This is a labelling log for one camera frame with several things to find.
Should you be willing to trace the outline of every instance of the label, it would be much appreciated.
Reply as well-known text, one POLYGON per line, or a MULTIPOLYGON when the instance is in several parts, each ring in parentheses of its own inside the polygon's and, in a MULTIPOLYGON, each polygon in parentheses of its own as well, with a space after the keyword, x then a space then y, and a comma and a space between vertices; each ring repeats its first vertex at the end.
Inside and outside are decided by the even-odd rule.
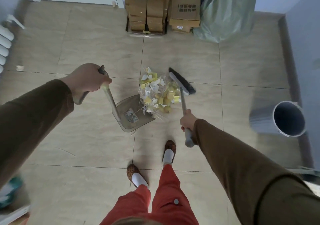
POLYGON ((139 121, 135 112, 131 108, 125 112, 125 116, 126 116, 126 119, 132 124, 139 121))

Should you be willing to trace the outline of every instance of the floor tile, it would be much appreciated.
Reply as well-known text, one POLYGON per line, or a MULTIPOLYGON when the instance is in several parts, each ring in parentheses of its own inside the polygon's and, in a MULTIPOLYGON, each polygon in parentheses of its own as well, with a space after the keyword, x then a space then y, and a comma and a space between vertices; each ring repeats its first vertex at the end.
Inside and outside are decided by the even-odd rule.
POLYGON ((257 134, 249 125, 250 110, 290 100, 288 89, 222 85, 224 131, 289 168, 301 165, 297 138, 257 134))
POLYGON ((229 198, 228 198, 228 221, 229 221, 229 225, 241 225, 229 198))
POLYGON ((24 165, 32 210, 28 224, 99 224, 129 192, 125 169, 24 165))
POLYGON ((218 44, 200 41, 191 33, 168 29, 163 37, 145 36, 142 74, 146 67, 157 73, 168 73, 172 67, 189 82, 221 83, 218 44))
POLYGON ((221 83, 289 88, 278 24, 256 20, 248 37, 220 43, 221 83))
MULTIPOLYGON (((220 85, 193 84, 196 94, 186 97, 187 108, 198 118, 204 118, 222 129, 222 106, 220 85)), ((181 104, 173 105, 170 114, 163 115, 136 131, 134 163, 142 169, 161 169, 164 145, 172 139, 177 145, 174 158, 175 170, 211 171, 198 146, 187 148, 185 136, 179 123, 182 117, 181 104)))
POLYGON ((23 65, 24 71, 55 73, 61 53, 64 32, 28 28, 21 30, 13 46, 7 70, 23 65))
POLYGON ((36 27, 41 29, 65 31, 73 3, 45 1, 33 2, 25 17, 26 28, 36 27))
POLYGON ((0 104, 4 104, 54 79, 54 74, 4 71, 0 79, 0 104))
POLYGON ((111 77, 138 79, 143 38, 125 31, 126 11, 112 6, 75 6, 62 45, 57 73, 87 62, 105 65, 111 77))
MULTIPOLYGON (((115 102, 138 93, 138 80, 113 78, 115 102)), ((29 164, 126 168, 132 163, 134 132, 115 120, 102 90, 89 93, 82 105, 48 134, 27 160, 29 164)))
MULTIPOLYGON (((151 203, 149 212, 151 212, 151 204, 158 188, 161 171, 141 170, 141 173, 150 186, 151 203)), ((213 173, 185 171, 176 171, 175 173, 181 182, 180 187, 188 198, 199 224, 228 224, 228 197, 218 178, 213 173)), ((131 185, 130 190, 134 191, 135 187, 131 185)))

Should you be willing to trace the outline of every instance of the trash can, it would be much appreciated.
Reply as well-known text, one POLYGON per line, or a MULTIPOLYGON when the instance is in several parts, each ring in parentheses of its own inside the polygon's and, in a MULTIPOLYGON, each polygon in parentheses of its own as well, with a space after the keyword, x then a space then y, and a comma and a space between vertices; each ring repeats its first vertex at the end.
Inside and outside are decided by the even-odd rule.
POLYGON ((306 131, 302 108, 291 101, 253 110, 249 122, 257 133, 298 137, 306 131))

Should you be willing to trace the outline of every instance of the plastic bag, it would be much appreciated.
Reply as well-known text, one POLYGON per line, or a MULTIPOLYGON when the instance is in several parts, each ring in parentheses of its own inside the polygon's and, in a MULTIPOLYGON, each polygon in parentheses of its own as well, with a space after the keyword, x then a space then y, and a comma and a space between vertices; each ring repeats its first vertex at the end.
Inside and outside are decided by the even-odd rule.
POLYGON ((211 42, 249 34, 255 4, 256 0, 204 0, 200 9, 201 24, 193 33, 211 42))

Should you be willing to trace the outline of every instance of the orange pants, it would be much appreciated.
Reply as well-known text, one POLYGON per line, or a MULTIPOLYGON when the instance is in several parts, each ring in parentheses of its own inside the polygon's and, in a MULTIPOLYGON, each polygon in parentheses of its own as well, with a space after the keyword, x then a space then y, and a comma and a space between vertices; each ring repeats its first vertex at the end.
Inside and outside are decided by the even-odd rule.
POLYGON ((152 212, 148 213, 150 200, 150 191, 145 185, 140 185, 135 191, 120 196, 100 225, 110 225, 126 217, 142 217, 165 225, 199 224, 171 165, 166 165, 162 170, 152 212))

